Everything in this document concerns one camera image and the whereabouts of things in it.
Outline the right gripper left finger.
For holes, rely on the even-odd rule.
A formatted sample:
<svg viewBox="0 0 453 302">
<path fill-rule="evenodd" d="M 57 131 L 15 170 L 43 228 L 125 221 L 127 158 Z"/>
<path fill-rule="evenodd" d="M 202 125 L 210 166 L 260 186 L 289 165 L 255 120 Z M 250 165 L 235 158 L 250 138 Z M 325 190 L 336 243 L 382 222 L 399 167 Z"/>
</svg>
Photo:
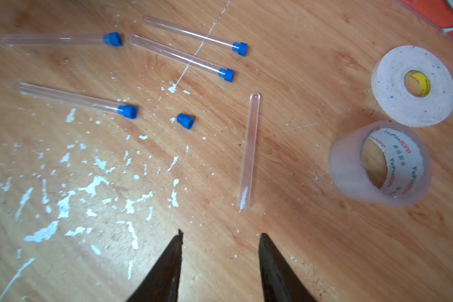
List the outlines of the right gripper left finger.
<svg viewBox="0 0 453 302">
<path fill-rule="evenodd" d="M 177 302 L 181 277 L 183 232 L 179 229 L 138 288 L 131 301 Z"/>
</svg>

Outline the clear test tube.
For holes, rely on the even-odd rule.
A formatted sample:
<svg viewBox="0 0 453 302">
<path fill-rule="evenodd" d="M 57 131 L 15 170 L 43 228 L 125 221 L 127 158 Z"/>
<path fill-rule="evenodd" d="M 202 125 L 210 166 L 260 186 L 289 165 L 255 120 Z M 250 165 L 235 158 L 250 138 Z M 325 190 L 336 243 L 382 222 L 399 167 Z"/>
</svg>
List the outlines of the clear test tube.
<svg viewBox="0 0 453 302">
<path fill-rule="evenodd" d="M 242 172 L 240 175 L 239 210 L 243 211 L 249 207 L 252 193 L 252 180 L 254 173 L 255 146 L 260 109 L 260 93 L 254 92 L 250 95 L 249 115 L 245 132 L 244 156 Z"/>
<path fill-rule="evenodd" d="M 108 113 L 118 114 L 117 108 L 119 107 L 119 105 L 126 105 L 104 99 L 93 98 L 89 96 L 74 94 L 66 91 L 60 91 L 57 89 L 46 88 L 22 82 L 17 82 L 13 84 L 13 87 L 18 93 L 23 95 L 31 96 L 34 98 L 47 99 L 59 103 L 71 104 L 74 106 L 94 108 L 95 110 L 104 111 Z"/>
<path fill-rule="evenodd" d="M 1 37 L 3 45 L 11 47 L 52 47 L 105 45 L 106 33 L 93 34 L 6 34 Z"/>
<path fill-rule="evenodd" d="M 154 28 L 158 28 L 164 31 L 168 31 L 177 35 L 182 35 L 190 39 L 199 40 L 204 43 L 212 44 L 217 47 L 223 47 L 226 49 L 232 50 L 232 46 L 234 42 L 237 41 L 230 41 L 225 40 L 223 38 L 219 38 L 215 35 L 210 33 L 203 33 L 201 31 L 193 30 L 191 28 L 187 28 L 185 26 L 177 25 L 175 23 L 164 21 L 158 18 L 153 18 L 151 16 L 145 16 L 143 18 L 145 24 L 147 26 L 152 26 Z"/>
<path fill-rule="evenodd" d="M 141 49 L 147 50 L 161 57 L 165 57 L 166 59 L 174 60 L 181 64 L 185 64 L 198 70 L 202 70 L 203 72 L 213 74 L 215 76 L 218 76 L 218 71 L 220 70 L 220 68 L 228 69 L 226 67 L 222 67 L 221 65 L 214 64 L 205 59 L 198 58 L 167 45 L 145 39 L 138 35 L 130 35 L 128 39 L 136 47 L 140 47 Z"/>
</svg>

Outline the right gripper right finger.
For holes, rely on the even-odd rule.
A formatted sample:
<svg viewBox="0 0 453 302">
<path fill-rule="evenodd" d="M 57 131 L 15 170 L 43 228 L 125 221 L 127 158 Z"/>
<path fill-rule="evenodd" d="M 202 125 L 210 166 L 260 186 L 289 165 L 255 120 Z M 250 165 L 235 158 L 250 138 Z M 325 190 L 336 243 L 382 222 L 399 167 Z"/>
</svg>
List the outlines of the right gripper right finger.
<svg viewBox="0 0 453 302">
<path fill-rule="evenodd" d="M 264 301 L 316 301 L 266 233 L 260 235 L 259 266 Z"/>
</svg>

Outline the blue stopper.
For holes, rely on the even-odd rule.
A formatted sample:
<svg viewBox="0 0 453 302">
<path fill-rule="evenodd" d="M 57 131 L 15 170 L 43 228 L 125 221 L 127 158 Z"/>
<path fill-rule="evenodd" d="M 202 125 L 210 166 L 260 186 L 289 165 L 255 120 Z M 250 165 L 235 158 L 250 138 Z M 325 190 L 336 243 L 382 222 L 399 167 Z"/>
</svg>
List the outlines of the blue stopper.
<svg viewBox="0 0 453 302">
<path fill-rule="evenodd" d="M 247 53 L 248 45 L 244 42 L 234 42 L 232 50 L 240 56 L 245 57 Z"/>
<path fill-rule="evenodd" d="M 218 76 L 229 83 L 232 82 L 234 74 L 235 72 L 232 69 L 220 68 L 218 71 Z"/>
<path fill-rule="evenodd" d="M 177 122 L 187 130 L 190 130 L 194 125 L 195 119 L 192 116 L 180 113 L 176 117 Z"/>
<path fill-rule="evenodd" d="M 103 43 L 105 45 L 119 47 L 123 45 L 123 40 L 118 32 L 111 32 L 103 36 Z"/>
<path fill-rule="evenodd" d="M 138 109 L 132 105 L 119 105 L 117 112 L 125 118 L 134 120 L 137 118 Z"/>
</svg>

